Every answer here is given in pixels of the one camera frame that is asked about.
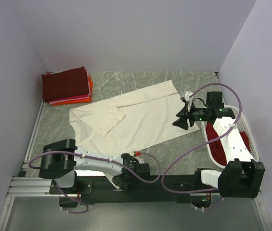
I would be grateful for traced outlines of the white t shirt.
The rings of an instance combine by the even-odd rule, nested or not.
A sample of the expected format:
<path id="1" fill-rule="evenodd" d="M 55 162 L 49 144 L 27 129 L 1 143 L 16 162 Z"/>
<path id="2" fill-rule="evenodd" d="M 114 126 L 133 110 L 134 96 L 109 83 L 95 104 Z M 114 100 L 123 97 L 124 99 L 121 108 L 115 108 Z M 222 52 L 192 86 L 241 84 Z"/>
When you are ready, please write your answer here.
<path id="1" fill-rule="evenodd" d="M 69 124 L 76 146 L 116 155 L 132 153 L 199 130 L 173 126 L 184 103 L 172 81 L 72 108 Z"/>

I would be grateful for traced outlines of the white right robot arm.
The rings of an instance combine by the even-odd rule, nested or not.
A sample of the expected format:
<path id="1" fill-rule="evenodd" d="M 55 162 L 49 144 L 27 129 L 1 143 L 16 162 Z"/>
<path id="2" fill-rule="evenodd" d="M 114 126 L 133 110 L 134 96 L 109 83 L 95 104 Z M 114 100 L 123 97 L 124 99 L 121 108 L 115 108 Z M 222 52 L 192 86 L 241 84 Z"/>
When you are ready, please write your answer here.
<path id="1" fill-rule="evenodd" d="M 220 137 L 216 143 L 221 145 L 226 160 L 223 171 L 198 169 L 193 180 L 194 189 L 204 192 L 210 186 L 223 197 L 257 197 L 265 167 L 255 160 L 244 143 L 235 121 L 238 116 L 224 105 L 220 91 L 208 92 L 203 108 L 194 105 L 191 95 L 187 91 L 181 96 L 185 105 L 177 113 L 178 119 L 173 125 L 187 130 L 196 121 L 206 122 Z"/>

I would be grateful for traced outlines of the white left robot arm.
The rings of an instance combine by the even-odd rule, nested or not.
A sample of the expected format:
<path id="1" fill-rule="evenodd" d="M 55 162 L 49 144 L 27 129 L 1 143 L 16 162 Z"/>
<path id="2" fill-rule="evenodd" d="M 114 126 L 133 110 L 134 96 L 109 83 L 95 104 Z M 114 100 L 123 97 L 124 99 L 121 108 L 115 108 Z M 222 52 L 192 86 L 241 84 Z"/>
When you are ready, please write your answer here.
<path id="1" fill-rule="evenodd" d="M 39 177 L 42 179 L 58 180 L 60 188 L 66 193 L 77 190 L 77 170 L 102 172 L 111 184 L 119 190 L 126 191 L 135 176 L 124 166 L 131 169 L 139 177 L 148 180 L 150 176 L 149 164 L 140 163 L 129 153 L 107 156 L 105 154 L 84 151 L 76 146 L 74 139 L 65 139 L 43 147 L 43 152 L 66 151 L 81 156 L 68 154 L 49 154 L 41 158 Z"/>

